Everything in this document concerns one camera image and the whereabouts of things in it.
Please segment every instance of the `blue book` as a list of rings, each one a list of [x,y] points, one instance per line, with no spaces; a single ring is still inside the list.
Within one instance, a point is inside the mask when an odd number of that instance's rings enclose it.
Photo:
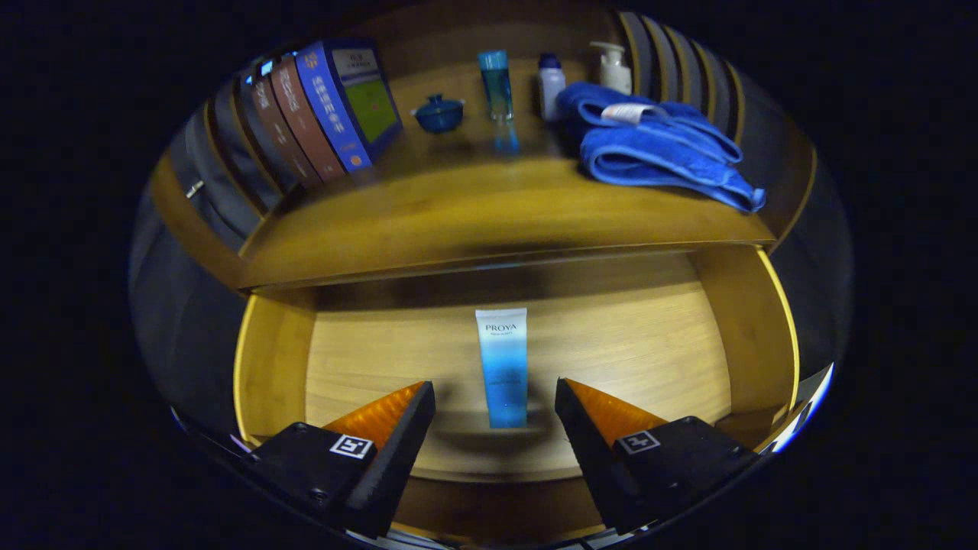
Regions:
[[[296,52],[299,80],[348,172],[372,165],[402,129],[372,40],[322,40]]]

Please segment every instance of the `wooden drawer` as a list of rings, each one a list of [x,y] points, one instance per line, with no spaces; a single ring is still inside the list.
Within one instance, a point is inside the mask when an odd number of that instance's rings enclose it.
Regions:
[[[522,430],[488,427],[474,322],[506,307],[528,308]],[[600,524],[554,412],[558,377],[756,446],[794,400],[797,341],[757,247],[589,258],[254,295],[234,393],[242,437],[259,444],[431,380],[438,412],[396,521],[473,536],[499,528],[494,513],[561,510],[512,526],[545,540]]]

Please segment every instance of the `wooden shelf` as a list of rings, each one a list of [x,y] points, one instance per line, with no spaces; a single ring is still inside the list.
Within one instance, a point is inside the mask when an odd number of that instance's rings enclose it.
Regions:
[[[724,347],[686,254],[326,287],[309,350],[306,419],[332,419],[418,380],[438,414],[412,475],[444,481],[580,476],[554,412],[556,379],[663,418],[731,412]],[[474,309],[527,307],[528,427],[492,430]]]
[[[239,286],[774,240],[758,216],[693,192],[591,179],[530,113],[510,126],[468,113],[458,130],[440,136],[413,120],[405,125],[377,166],[268,216],[242,251]]]
[[[491,430],[473,311],[513,306],[528,308],[529,426]],[[431,380],[437,413],[395,521],[549,539],[600,521],[553,409],[557,377],[756,448],[794,400],[797,339],[767,256],[747,246],[270,291],[249,300],[234,397],[260,444]]]

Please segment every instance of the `screw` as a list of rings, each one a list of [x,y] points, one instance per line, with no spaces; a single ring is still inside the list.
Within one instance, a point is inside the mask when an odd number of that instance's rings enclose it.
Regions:
[[[326,499],[329,498],[329,495],[327,495],[323,489],[313,487],[309,489],[309,498],[315,500],[317,504],[322,505],[326,503]]]

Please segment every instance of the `brown book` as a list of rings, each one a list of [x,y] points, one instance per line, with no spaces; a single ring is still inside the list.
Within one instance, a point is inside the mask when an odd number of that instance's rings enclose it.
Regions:
[[[289,122],[289,128],[295,134],[296,141],[302,146],[306,157],[312,162],[316,173],[323,181],[330,181],[344,175],[342,164],[330,146],[330,140],[319,126],[319,120],[309,105],[302,83],[299,81],[299,71],[295,68],[295,58],[285,56],[272,69],[272,88],[275,98],[279,100],[282,114]]]
[[[272,137],[275,146],[279,149],[282,158],[289,164],[289,168],[295,173],[302,187],[311,188],[323,184],[323,180],[316,175],[316,170],[312,163],[302,152],[295,136],[289,129],[289,124],[279,110],[279,104],[275,101],[275,94],[272,92],[272,79],[268,76],[256,78],[251,87],[251,99],[258,109],[258,116],[264,124],[268,135]]]

